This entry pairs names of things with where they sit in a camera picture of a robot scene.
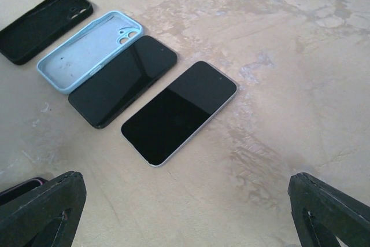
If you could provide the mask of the silver-edged black smartphone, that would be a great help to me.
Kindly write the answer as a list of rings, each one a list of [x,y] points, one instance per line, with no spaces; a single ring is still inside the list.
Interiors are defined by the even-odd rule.
[[[238,91],[213,65],[198,61],[122,126],[121,134],[152,167],[165,164]]]

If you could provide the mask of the phone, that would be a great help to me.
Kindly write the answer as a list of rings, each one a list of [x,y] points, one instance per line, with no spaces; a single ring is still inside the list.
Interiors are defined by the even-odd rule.
[[[11,202],[19,196],[48,182],[47,179],[35,177],[8,188],[0,193],[0,206]]]
[[[44,0],[1,30],[1,54],[24,65],[93,11],[88,0]]]

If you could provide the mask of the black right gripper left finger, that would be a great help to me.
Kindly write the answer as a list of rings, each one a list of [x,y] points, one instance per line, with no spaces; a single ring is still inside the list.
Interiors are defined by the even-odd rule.
[[[1,246],[71,246],[87,191],[69,171],[1,206]]]

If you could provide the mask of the light blue phone case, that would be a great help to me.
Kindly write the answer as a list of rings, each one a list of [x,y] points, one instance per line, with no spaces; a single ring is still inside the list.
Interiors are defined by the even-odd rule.
[[[110,11],[43,57],[36,68],[57,91],[70,94],[141,36],[141,24]]]

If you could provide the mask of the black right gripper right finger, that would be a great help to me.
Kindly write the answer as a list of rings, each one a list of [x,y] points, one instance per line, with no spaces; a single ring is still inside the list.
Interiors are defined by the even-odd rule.
[[[288,186],[302,246],[369,246],[369,206],[301,172]]]

